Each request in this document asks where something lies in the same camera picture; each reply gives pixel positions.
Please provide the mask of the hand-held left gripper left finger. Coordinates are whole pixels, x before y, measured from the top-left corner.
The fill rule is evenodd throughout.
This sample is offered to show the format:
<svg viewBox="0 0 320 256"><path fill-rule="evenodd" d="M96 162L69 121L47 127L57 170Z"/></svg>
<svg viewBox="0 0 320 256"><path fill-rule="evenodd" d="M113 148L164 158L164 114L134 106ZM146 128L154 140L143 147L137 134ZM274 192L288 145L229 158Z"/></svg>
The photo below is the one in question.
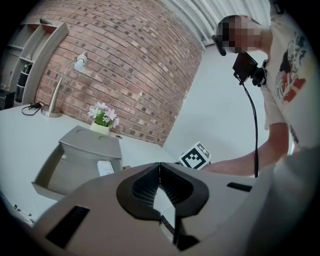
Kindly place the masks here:
<svg viewBox="0 0 320 256"><path fill-rule="evenodd" d="M92 179L64 196L37 220L38 240L51 254L79 256L172 256L179 251L165 236L158 221L140 220L128 214L116 196L122 180L152 167L144 164ZM65 248L47 235L75 207L89 211Z"/></svg>

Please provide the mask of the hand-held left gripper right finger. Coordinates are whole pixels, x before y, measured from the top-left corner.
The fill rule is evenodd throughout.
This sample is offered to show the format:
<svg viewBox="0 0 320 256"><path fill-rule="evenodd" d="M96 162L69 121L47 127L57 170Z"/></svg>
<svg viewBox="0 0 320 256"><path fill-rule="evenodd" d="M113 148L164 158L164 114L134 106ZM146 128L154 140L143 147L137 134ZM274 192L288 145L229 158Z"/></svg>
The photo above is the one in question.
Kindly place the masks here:
<svg viewBox="0 0 320 256"><path fill-rule="evenodd" d="M254 221L240 209L254 184L249 177L215 174L181 165L159 165L160 189L171 206L161 211L173 226L160 250L248 250Z"/></svg>

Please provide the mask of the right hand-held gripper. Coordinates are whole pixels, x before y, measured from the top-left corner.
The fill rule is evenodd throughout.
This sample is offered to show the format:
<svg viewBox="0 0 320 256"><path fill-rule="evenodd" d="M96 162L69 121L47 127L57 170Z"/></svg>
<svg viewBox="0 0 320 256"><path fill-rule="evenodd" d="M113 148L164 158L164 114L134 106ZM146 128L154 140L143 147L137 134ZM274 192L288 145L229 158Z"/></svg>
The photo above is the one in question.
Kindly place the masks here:
<svg viewBox="0 0 320 256"><path fill-rule="evenodd" d="M210 163L211 156L212 154L198 141L179 157L179 162L184 167L200 170Z"/></svg>

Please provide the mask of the white remote control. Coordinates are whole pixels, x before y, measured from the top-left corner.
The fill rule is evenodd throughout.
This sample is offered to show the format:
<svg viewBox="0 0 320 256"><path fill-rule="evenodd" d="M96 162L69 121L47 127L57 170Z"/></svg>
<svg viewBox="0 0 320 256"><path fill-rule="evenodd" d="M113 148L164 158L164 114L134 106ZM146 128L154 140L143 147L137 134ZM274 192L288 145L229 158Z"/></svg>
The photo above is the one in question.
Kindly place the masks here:
<svg viewBox="0 0 320 256"><path fill-rule="evenodd" d="M97 162L97 169L100 177L115 173L111 162L107 160L99 160Z"/></svg>

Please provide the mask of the grey storage box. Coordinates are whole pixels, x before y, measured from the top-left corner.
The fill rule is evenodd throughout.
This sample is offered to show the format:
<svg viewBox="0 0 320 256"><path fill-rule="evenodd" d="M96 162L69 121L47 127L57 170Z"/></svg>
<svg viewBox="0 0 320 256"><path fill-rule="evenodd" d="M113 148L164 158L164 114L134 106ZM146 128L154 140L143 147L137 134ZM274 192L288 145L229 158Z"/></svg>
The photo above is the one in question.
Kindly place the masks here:
<svg viewBox="0 0 320 256"><path fill-rule="evenodd" d="M119 140L77 125L59 140L32 182L33 188L59 201L100 177L99 161L109 163L115 173L123 170Z"/></svg>

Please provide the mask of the person's right forearm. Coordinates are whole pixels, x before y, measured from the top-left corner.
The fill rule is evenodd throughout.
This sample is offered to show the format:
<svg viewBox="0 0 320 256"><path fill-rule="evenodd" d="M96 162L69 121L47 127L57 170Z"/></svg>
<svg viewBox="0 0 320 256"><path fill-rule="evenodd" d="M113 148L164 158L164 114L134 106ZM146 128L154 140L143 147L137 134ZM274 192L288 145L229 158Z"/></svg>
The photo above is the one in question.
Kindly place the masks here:
<svg viewBox="0 0 320 256"><path fill-rule="evenodd" d="M277 163L288 154L289 129L285 123L275 123L269 126L269 136L265 143L258 148L258 167ZM204 171L236 176L251 176L255 171L255 153L251 152L242 157L208 164Z"/></svg>

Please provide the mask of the black metal cash box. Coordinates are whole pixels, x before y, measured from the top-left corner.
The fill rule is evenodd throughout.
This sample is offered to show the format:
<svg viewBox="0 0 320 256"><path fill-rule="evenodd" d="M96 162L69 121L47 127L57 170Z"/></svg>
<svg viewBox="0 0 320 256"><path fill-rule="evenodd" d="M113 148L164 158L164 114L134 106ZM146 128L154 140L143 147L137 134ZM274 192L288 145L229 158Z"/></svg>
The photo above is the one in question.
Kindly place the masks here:
<svg viewBox="0 0 320 256"><path fill-rule="evenodd" d="M0 111L12 108L15 101L15 92L0 88Z"/></svg>

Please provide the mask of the potted pink flowers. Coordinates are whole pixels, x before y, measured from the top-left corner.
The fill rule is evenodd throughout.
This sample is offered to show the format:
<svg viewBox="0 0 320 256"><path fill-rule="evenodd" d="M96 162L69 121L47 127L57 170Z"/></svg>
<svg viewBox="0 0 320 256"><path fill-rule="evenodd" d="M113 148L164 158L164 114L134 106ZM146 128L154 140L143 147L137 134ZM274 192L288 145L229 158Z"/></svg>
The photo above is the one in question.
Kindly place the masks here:
<svg viewBox="0 0 320 256"><path fill-rule="evenodd" d="M115 110L104 102L91 105L87 116L93 120L89 129L103 135L108 135L110 129L117 127L120 123Z"/></svg>

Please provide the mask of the silver desk lamp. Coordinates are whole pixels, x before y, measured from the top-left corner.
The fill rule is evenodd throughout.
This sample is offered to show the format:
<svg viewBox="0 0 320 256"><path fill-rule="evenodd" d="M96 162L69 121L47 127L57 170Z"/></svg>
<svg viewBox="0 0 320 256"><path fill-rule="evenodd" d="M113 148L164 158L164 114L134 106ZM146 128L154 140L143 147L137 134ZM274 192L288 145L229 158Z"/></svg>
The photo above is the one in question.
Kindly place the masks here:
<svg viewBox="0 0 320 256"><path fill-rule="evenodd" d="M58 83L52 93L49 104L43 105L41 107L41 114L48 118L58 118L61 116L62 111L56 107L58 93L62 85L63 80L66 78L70 70L74 69L76 71L82 71L88 62L88 52L84 51L82 54L78 55L60 74Z"/></svg>

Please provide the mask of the person's white printed T-shirt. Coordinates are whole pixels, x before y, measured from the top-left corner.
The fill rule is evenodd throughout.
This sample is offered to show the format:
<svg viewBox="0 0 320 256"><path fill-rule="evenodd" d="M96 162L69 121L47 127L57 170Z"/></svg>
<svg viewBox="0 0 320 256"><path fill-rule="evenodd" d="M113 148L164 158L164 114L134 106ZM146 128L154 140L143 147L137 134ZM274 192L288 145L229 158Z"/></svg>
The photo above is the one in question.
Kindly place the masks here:
<svg viewBox="0 0 320 256"><path fill-rule="evenodd" d="M261 86L265 129L286 123L300 148L320 145L320 64L289 14L271 18L272 44Z"/></svg>

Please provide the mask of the white ceiling pipes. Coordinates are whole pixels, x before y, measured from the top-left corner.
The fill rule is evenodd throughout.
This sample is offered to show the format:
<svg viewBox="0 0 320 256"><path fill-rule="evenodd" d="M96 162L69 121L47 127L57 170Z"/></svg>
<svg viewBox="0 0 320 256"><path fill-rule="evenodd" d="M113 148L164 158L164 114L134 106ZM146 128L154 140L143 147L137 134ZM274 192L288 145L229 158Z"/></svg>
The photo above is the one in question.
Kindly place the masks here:
<svg viewBox="0 0 320 256"><path fill-rule="evenodd" d="M240 10L239 0L168 0L185 19L198 40L208 46L219 21Z"/></svg>

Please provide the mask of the black bottle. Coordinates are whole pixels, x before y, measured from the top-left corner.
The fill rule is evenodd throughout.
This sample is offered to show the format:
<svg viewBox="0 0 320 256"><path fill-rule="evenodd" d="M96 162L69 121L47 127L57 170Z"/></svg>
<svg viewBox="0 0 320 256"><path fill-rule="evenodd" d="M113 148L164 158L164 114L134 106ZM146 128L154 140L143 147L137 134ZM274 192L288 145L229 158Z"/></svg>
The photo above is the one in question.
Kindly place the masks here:
<svg viewBox="0 0 320 256"><path fill-rule="evenodd" d="M26 82L28 76L30 74L30 70L32 68L32 63L27 63L24 65L20 75L18 77L17 85L16 85L16 92L15 92L15 101L18 103L22 102L23 94L26 86Z"/></svg>

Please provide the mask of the grey wooden shelf unit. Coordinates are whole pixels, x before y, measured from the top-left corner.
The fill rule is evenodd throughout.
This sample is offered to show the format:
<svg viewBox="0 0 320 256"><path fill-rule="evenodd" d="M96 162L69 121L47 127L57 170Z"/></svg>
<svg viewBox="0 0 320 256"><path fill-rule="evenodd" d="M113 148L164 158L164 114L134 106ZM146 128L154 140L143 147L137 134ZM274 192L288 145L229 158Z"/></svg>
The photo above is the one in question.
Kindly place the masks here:
<svg viewBox="0 0 320 256"><path fill-rule="evenodd" d="M22 102L16 102L14 96L15 105L34 101L47 64L68 33L64 22L21 23L15 29L0 57L0 89L16 94L17 82L24 65L32 63Z"/></svg>

